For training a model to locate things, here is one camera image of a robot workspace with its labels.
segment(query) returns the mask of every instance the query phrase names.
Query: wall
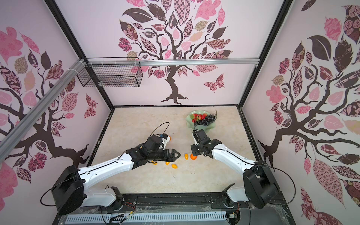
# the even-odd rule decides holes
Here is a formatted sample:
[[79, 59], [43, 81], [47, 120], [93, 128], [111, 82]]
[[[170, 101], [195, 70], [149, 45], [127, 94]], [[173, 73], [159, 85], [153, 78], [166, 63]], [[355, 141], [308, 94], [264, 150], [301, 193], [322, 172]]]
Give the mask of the wall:
[[[87, 57], [158, 60], [257, 58], [282, 1], [67, 0], [57, 4]], [[140, 88], [105, 87], [114, 105], [238, 104], [253, 65], [142, 69]]]
[[[77, 60], [42, 0], [2, 2], [1, 18], [0, 140]], [[56, 207], [40, 197], [64, 168], [85, 164], [108, 114], [96, 88], [69, 83], [0, 164], [2, 224], [52, 223]]]
[[[296, 224], [358, 224], [359, 1], [296, 1], [244, 106]], [[275, 171], [287, 201], [294, 188]]]

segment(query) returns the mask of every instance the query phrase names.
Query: wire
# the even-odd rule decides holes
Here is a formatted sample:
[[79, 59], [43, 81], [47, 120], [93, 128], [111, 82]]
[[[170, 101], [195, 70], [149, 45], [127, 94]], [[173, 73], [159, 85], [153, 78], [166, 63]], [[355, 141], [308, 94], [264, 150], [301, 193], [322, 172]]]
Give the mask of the wire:
[[[220, 148], [214, 148], [214, 149], [223, 150], [223, 151], [225, 151], [225, 152], [228, 152], [228, 153], [232, 154], [231, 152], [226, 151], [225, 149], [220, 149]], [[234, 154], [232, 154], [232, 155], [233, 155], [233, 156], [235, 156], [236, 158], [238, 158], [239, 160], [243, 161], [244, 163], [249, 164], [249, 165], [253, 165], [253, 166], [262, 166], [262, 167], [269, 167], [269, 168], [273, 168], [273, 169], [276, 169], [276, 170], [280, 170], [281, 172], [283, 172], [284, 174], [286, 174], [286, 175], [290, 178], [290, 180], [292, 181], [292, 183], [293, 183], [293, 185], [294, 185], [294, 196], [293, 196], [293, 198], [292, 198], [289, 202], [287, 202], [287, 203], [285, 203], [285, 204], [276, 204], [276, 203], [268, 202], [269, 204], [272, 204], [272, 205], [278, 205], [278, 206], [286, 206], [287, 204], [291, 203], [291, 202], [295, 199], [295, 195], [296, 195], [296, 186], [295, 186], [295, 182], [294, 182], [294, 180], [290, 177], [290, 175], [289, 175], [289, 174], [287, 174], [285, 171], [283, 171], [283, 170], [281, 170], [281, 169], [279, 169], [279, 168], [273, 167], [273, 166], [257, 165], [257, 164], [248, 163], [248, 162], [246, 162], [246, 161], [242, 160], [241, 158], [239, 158], [238, 156], [236, 156], [236, 155], [234, 155]]]

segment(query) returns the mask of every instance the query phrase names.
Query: butterfly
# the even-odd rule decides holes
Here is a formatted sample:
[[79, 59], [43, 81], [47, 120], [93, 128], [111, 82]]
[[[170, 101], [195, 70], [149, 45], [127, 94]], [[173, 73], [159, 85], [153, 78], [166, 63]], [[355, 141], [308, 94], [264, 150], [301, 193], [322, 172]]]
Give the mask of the butterfly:
[[84, 118], [87, 118], [89, 116], [95, 116], [96, 111], [94, 108], [96, 108], [96, 105], [98, 103], [96, 103], [95, 100], [92, 100], [90, 96], [88, 96], [87, 94], [86, 94], [86, 101], [87, 104], [89, 105], [89, 108], [87, 108], [87, 110], [85, 111]]
[[224, 79], [224, 74], [221, 74], [215, 81], [215, 83], [213, 82], [205, 82], [204, 85], [209, 87], [210, 90], [212, 90], [214, 93], [215, 93], [215, 90], [217, 88], [220, 88], [220, 87], [224, 87], [224, 82], [223, 82], [223, 79]]

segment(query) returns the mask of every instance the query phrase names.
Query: fruit plate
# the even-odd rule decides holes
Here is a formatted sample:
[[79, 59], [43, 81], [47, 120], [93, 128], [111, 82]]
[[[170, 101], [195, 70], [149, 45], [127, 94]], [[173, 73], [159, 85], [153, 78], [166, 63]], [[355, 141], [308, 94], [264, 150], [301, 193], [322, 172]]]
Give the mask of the fruit plate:
[[[205, 110], [195, 110], [195, 111], [192, 111], [187, 117], [186, 117], [186, 122], [187, 122], [187, 126], [191, 129], [194, 129], [194, 123], [193, 123], [193, 120], [191, 119], [191, 115], [192, 114], [210, 114], [209, 112], [205, 111]], [[200, 126], [196, 126], [196, 129], [198, 130], [201, 130], [203, 129], [205, 132], [209, 131], [210, 129], [214, 128], [215, 127], [215, 122], [212, 122], [209, 126], [203, 126], [203, 125], [200, 125]]]

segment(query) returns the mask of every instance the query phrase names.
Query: black wire basket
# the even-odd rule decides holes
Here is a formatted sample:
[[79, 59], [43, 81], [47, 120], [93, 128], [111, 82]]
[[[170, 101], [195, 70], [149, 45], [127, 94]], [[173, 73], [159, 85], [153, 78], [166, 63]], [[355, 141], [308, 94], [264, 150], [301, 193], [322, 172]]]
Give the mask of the black wire basket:
[[96, 86], [96, 83], [102, 87], [140, 87], [143, 72], [139, 58], [117, 58], [126, 58], [128, 62], [89, 62], [87, 66], [77, 74], [77, 78], [83, 87], [93, 87]]

